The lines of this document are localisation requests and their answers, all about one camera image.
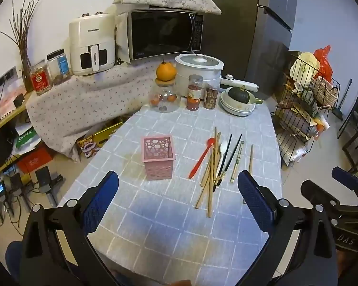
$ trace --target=refrigerator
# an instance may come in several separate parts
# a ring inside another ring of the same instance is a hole
[[[297,0],[213,0],[221,15],[204,18],[201,53],[224,62],[222,75],[256,83],[268,98],[288,59]]]

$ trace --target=glass jar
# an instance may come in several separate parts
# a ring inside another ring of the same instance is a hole
[[[220,81],[209,81],[205,87],[203,106],[208,110],[213,110],[216,106],[220,88]]]
[[[149,94],[150,106],[154,111],[160,113],[170,113],[176,111],[180,106],[180,96],[175,86],[175,79],[164,82],[155,80]]]
[[[190,111],[197,111],[200,105],[203,77],[192,74],[188,77],[188,93],[186,107]]]
[[[49,54],[47,59],[50,76],[54,85],[61,84],[72,77],[63,48]]]
[[[53,83],[50,81],[48,66],[45,63],[45,59],[42,59],[39,63],[32,66],[30,76],[32,85],[38,96],[47,92],[53,86]]]

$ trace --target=red plastic bag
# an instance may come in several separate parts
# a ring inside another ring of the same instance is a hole
[[[327,54],[329,53],[329,51],[330,51],[330,45],[327,45],[325,48],[317,49],[314,52],[314,56],[321,64],[319,72],[314,78],[316,79],[318,76],[321,76],[322,74],[322,77],[326,79],[329,83],[331,83],[331,76],[333,74],[333,70],[331,69],[331,66],[327,60]]]

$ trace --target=blue label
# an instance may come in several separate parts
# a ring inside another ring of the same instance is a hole
[[[60,69],[61,74],[64,75],[67,72],[69,72],[68,61],[66,60],[65,56],[57,58],[57,62],[58,62],[58,67]]]

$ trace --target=checkered tablecloth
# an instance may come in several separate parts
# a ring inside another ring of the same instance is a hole
[[[182,100],[172,113],[157,113],[143,106],[91,160],[60,205],[79,199],[113,170],[119,175],[118,192],[96,232],[89,235],[96,250],[161,283],[190,279],[199,286],[235,285],[258,255],[267,234],[243,204],[237,183],[229,183],[236,157],[214,193],[212,218],[206,216],[206,200],[201,209],[194,208],[206,162],[193,179],[188,175],[215,126],[223,139],[233,134],[231,151],[242,134],[245,145],[239,172],[248,168],[254,144],[253,177],[280,198],[280,154],[266,105],[256,105],[250,116],[236,117],[219,106],[191,112]],[[148,181],[140,141],[143,136],[159,134],[173,136],[173,177]]]

